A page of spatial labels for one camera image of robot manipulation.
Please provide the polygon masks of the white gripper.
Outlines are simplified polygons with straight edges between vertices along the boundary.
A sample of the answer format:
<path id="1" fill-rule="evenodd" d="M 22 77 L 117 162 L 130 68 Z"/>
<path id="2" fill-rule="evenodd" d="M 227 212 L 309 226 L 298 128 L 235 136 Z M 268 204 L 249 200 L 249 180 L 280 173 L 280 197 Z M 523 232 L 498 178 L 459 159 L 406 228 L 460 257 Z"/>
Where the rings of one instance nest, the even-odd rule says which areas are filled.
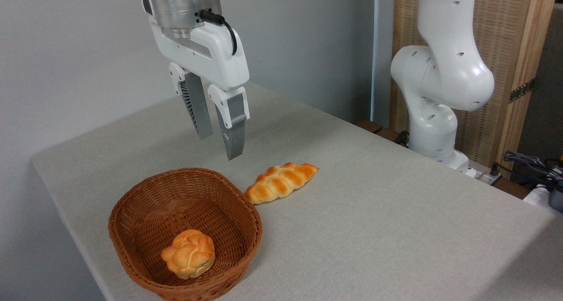
<path id="1" fill-rule="evenodd" d="M 201 140 L 213 134 L 201 78 L 218 116 L 227 158 L 243 153 L 250 118 L 245 51 L 221 16 L 220 0 L 143 0 L 157 47 L 169 59 L 174 91 L 181 96 Z"/>

